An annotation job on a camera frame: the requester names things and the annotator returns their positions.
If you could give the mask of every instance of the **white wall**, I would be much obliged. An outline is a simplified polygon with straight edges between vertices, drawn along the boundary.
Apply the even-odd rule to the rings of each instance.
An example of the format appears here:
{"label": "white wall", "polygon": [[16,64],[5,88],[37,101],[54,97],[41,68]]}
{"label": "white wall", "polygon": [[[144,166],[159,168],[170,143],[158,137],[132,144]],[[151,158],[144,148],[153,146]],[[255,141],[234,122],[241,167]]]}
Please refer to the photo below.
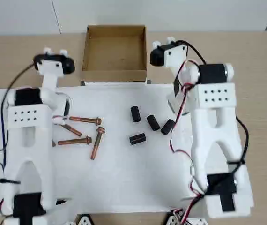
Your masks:
{"label": "white wall", "polygon": [[[148,30],[264,30],[267,0],[0,0],[0,34],[83,32],[88,24]],[[59,28],[54,9],[57,13]]]}
{"label": "white wall", "polygon": [[0,34],[58,34],[51,0],[0,0]]}

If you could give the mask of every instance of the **bolt head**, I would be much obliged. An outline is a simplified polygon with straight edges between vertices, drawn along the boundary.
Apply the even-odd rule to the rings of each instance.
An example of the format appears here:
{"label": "bolt head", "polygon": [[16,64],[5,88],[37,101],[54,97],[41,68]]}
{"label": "bolt head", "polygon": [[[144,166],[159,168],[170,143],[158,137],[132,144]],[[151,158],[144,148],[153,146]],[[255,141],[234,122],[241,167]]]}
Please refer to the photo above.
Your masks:
{"label": "bolt head", "polygon": [[96,118],[96,126],[99,126],[101,124],[101,122],[102,122],[101,119],[97,117]]}
{"label": "bolt head", "polygon": [[101,134],[104,134],[105,133],[105,129],[103,127],[98,127],[97,128],[97,132],[101,133]]}
{"label": "bolt head", "polygon": [[92,138],[91,138],[91,137],[89,137],[89,136],[86,136],[86,139],[87,139],[87,144],[90,144],[90,143],[92,143]]}

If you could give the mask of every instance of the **cable tie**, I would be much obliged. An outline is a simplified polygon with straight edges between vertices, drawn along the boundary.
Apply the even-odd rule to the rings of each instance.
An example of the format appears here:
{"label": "cable tie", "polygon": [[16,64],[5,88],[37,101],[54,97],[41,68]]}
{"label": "cable tie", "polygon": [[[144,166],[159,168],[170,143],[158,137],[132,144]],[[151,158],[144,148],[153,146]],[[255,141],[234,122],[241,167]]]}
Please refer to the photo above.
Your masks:
{"label": "cable tie", "polygon": [[10,184],[21,184],[20,181],[16,181],[16,180],[7,180],[5,178],[1,178],[0,179],[0,183],[1,184],[5,184],[5,183],[10,183]]}
{"label": "cable tie", "polygon": [[246,162],[244,159],[239,161],[227,162],[228,165],[244,165]]}

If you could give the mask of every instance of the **robotic arm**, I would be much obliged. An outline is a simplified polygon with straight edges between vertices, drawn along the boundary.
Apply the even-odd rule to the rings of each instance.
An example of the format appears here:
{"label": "robotic arm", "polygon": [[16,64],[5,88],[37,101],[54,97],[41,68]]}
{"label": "robotic arm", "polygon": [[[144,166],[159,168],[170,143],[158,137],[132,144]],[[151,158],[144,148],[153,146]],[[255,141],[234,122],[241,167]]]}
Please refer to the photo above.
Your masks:
{"label": "robotic arm", "polygon": [[[243,148],[237,128],[235,107],[237,105],[235,84],[231,82],[234,70],[231,64],[204,64],[182,68],[188,46],[184,41],[169,37],[166,45],[153,43],[150,63],[153,66],[170,68],[175,76],[174,93],[168,96],[173,112],[177,114],[186,94],[184,111],[191,115],[193,144],[191,156],[194,177],[206,192],[207,213],[212,218],[246,216],[253,207],[253,196],[246,165],[241,163]],[[189,84],[188,93],[180,86]],[[208,112],[215,110],[216,126],[209,122]],[[209,151],[217,143],[227,161],[228,173],[208,174],[205,168]],[[222,180],[213,189],[208,189],[216,180]]]}
{"label": "robotic arm", "polygon": [[[6,225],[63,224],[75,217],[73,200],[59,204],[55,196],[55,174],[52,165],[53,123],[64,121],[69,111],[65,95],[55,92],[57,79],[74,72],[74,61],[65,50],[53,54],[45,49],[44,54],[34,58],[34,67],[44,76],[41,88],[23,88],[9,92],[7,126],[7,165],[4,169],[4,204],[13,214],[5,219]],[[42,192],[20,194],[21,169],[32,162],[40,179]]]}

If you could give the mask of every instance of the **wooden table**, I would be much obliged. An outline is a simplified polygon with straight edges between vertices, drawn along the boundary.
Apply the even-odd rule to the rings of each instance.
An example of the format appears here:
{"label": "wooden table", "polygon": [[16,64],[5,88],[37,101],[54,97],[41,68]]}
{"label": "wooden table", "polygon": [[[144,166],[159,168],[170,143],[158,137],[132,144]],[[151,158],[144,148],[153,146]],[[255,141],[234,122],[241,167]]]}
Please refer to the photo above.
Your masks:
{"label": "wooden table", "polygon": [[[190,41],[208,63],[230,62],[235,69],[237,114],[250,131],[246,157],[254,195],[251,217],[208,220],[209,224],[267,224],[267,32],[149,32],[148,53],[152,42],[165,42],[168,36]],[[85,34],[0,37],[0,88],[8,86],[15,75],[32,62],[44,46],[58,52],[67,49],[75,60],[73,75],[59,80],[59,86],[79,86],[82,80],[82,58]],[[190,57],[196,58],[190,51]],[[172,74],[148,64],[152,83],[171,83]],[[41,77],[29,71],[16,86],[40,86]],[[96,225],[159,225],[165,213],[132,213],[93,215]]]}

